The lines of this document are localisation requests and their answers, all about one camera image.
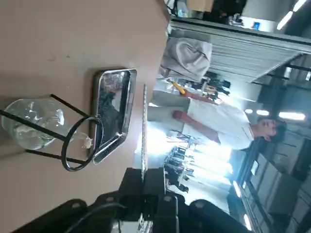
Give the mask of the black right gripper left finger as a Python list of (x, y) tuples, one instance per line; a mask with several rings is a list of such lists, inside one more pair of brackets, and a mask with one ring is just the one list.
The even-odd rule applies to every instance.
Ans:
[(129, 167), (117, 191), (99, 195), (93, 204), (71, 199), (15, 230), (17, 233), (108, 233), (115, 221), (138, 221), (143, 209), (141, 169)]

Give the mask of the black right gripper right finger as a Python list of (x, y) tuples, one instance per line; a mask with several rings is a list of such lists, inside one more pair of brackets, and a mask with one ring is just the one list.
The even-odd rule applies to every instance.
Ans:
[(190, 204), (165, 187), (164, 168), (144, 172), (143, 217), (153, 222), (153, 233), (244, 233), (246, 227), (203, 199)]

